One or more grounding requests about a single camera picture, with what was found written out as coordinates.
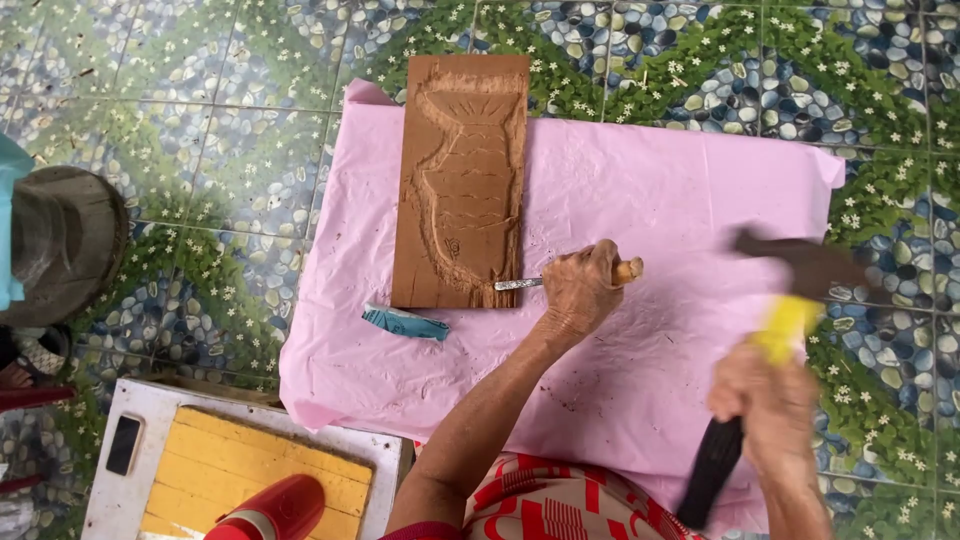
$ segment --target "tiled floor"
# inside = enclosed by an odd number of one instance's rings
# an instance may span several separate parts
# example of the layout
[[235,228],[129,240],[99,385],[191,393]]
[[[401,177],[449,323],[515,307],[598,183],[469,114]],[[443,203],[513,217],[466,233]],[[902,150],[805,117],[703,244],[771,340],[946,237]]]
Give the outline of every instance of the tiled floor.
[[841,538],[960,540],[958,18],[949,0],[0,0],[4,133],[105,176],[133,220],[116,283],[72,321],[89,406],[4,418],[14,470],[62,474],[27,537],[79,526],[118,376],[276,390],[350,80],[403,103],[409,56],[521,53],[533,115],[847,160],[828,242],[868,256],[896,308],[836,287],[809,340],[821,487]]

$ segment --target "wooden board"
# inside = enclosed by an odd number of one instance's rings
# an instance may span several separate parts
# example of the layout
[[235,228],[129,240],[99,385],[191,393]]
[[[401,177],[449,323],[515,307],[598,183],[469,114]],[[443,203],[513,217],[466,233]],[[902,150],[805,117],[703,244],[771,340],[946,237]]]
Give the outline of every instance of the wooden board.
[[140,529],[174,538],[208,532],[252,495],[303,473],[324,487],[326,508],[312,540],[356,538],[372,469],[192,407],[174,417]]
[[516,305],[529,65],[410,59],[391,306]]

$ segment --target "black phone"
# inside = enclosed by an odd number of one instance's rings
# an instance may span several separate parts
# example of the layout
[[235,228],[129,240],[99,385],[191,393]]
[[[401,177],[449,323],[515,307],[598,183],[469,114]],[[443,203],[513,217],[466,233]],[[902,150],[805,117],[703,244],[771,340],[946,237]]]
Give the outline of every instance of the black phone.
[[125,477],[133,470],[133,457],[140,446],[140,432],[143,421],[126,414],[117,419],[117,429],[113,433],[110,454],[107,456],[107,470]]

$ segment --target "wrinkled hand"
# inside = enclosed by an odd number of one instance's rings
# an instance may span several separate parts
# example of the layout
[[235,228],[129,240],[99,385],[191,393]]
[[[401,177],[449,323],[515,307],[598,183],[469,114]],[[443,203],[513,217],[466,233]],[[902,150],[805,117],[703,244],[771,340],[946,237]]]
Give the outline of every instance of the wrinkled hand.
[[707,405],[720,422],[743,417],[743,453],[762,477],[792,481],[813,474],[810,440],[817,384],[800,363],[774,367],[749,338],[713,369]]
[[543,267],[547,311],[541,321],[568,346],[595,331],[623,301],[623,286],[612,283],[618,262],[616,244],[603,239]]

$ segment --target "pink plastic sheet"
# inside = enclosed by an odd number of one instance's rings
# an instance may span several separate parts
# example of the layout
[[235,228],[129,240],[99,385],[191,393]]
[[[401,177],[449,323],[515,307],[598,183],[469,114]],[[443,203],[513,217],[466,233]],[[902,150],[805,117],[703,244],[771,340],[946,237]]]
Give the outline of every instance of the pink plastic sheet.
[[[375,86],[348,88],[293,328],[280,397],[308,428],[330,422],[426,440],[544,310],[542,290],[516,309],[425,309],[448,339],[405,338],[362,320],[389,304],[403,109]],[[543,377],[506,450],[613,469],[675,508],[710,415],[712,364],[754,331],[783,291],[771,259],[724,252],[731,226],[822,239],[844,162],[758,137],[530,118],[522,275],[602,237],[643,279],[623,305]],[[741,460],[711,533],[767,530],[756,472]]]

